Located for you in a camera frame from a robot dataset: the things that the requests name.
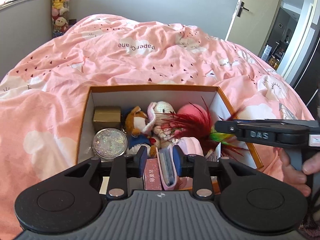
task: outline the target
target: hand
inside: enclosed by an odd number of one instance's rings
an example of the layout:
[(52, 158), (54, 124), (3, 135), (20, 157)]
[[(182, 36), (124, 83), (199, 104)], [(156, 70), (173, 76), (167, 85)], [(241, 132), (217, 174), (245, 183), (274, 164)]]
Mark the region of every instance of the hand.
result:
[(290, 165), (290, 158), (284, 150), (280, 151), (280, 159), (282, 161), (284, 182), (300, 190), (303, 195), (309, 196), (311, 189), (306, 185), (306, 175), (320, 171), (320, 152), (303, 164), (302, 171), (297, 171), (292, 165)]

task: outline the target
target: iridescent glitter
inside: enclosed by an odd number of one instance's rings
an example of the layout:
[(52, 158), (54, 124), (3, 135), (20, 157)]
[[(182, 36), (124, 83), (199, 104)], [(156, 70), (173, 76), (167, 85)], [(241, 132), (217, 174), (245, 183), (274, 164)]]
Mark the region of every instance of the iridescent glitter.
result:
[(125, 153), (127, 146), (128, 141), (125, 134), (114, 128), (97, 132), (92, 142), (95, 154), (109, 161)]

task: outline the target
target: gray ribbed surface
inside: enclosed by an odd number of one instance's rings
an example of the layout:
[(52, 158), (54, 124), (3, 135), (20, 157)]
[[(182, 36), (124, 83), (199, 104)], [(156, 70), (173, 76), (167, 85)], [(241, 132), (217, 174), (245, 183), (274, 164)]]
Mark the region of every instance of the gray ribbed surface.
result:
[(76, 232), (48, 236), (29, 231), (17, 240), (302, 240), (299, 233), (282, 236), (250, 235), (225, 222), (210, 202), (193, 199), (188, 192), (134, 191), (122, 201), (112, 201), (91, 225)]

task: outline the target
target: open box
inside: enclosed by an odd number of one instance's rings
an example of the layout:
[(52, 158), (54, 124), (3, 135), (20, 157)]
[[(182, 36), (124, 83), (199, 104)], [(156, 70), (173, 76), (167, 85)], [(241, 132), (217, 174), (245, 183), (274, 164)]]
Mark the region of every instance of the open box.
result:
[[(78, 163), (93, 156), (92, 140), (95, 130), (92, 118), (96, 106), (119, 106), (121, 109), (140, 106), (142, 111), (147, 112), (150, 102), (166, 101), (172, 105), (175, 111), (178, 111), (189, 102), (205, 107), (202, 98), (209, 107), (213, 120), (217, 120), (217, 116), (227, 119), (235, 112), (219, 87), (187, 85), (91, 87), (83, 116), (82, 129), (79, 134)], [(238, 142), (237, 146), (249, 150), (243, 151), (243, 156), (233, 154), (238, 161), (254, 169), (263, 167), (253, 144)]]

